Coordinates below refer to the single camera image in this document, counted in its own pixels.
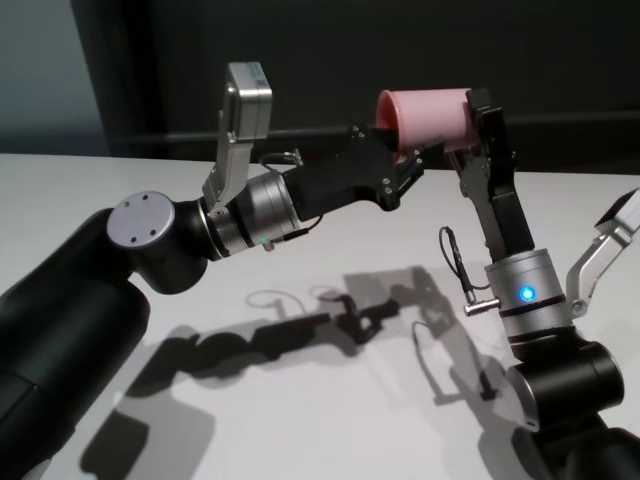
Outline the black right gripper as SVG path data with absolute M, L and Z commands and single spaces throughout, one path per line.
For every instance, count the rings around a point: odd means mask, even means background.
M 490 163 L 515 168 L 517 157 L 509 145 L 503 109 L 494 104 L 489 90 L 466 92 L 468 110 L 480 148 L 448 153 L 465 198 L 471 199 L 490 257 L 494 263 L 533 250 L 535 243 L 515 188 L 514 172 L 492 173 Z

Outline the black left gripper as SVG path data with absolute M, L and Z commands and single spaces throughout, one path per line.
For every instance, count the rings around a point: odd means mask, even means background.
M 445 140 L 436 137 L 409 148 L 396 165 L 399 149 L 395 128 L 360 127 L 345 134 L 334 151 L 286 172 L 286 189 L 301 221 L 322 216 L 358 201 L 370 201 L 384 211 L 400 206 L 401 198 L 445 156 Z

